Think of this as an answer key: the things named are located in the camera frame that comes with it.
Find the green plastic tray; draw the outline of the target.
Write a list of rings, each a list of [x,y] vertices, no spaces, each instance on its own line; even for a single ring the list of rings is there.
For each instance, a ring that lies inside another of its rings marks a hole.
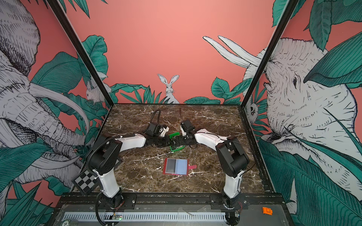
[[[172,133],[169,135],[169,138],[170,139],[173,139],[173,138],[178,138],[180,136],[180,133],[179,132],[175,132],[175,133]],[[170,146],[170,150],[172,153],[175,153],[175,152],[178,152],[182,149],[184,149],[185,146],[179,146],[179,147],[175,147],[175,146]]]

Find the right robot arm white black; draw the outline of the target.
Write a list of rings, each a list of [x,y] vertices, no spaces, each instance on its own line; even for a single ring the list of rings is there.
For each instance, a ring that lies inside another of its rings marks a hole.
[[[223,203],[231,208],[241,193],[242,175],[247,171],[250,159],[236,136],[224,137],[209,132],[207,129],[195,128],[190,120],[180,125],[181,135],[167,138],[172,148],[202,144],[216,151],[220,166],[225,173],[225,185],[222,192]]]

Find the black VIP credit card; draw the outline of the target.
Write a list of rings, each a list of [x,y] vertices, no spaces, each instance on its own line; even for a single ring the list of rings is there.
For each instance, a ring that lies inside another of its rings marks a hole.
[[[174,174],[176,167],[176,159],[167,158],[165,162],[165,174]]]

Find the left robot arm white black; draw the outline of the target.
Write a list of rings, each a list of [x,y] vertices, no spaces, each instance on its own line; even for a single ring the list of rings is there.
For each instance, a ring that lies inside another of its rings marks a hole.
[[[86,168],[95,174],[102,194],[107,198],[121,194],[114,172],[120,152],[152,145],[168,146],[169,138],[166,135],[168,131],[166,125],[149,123],[143,133],[126,135],[102,133],[86,160]]]

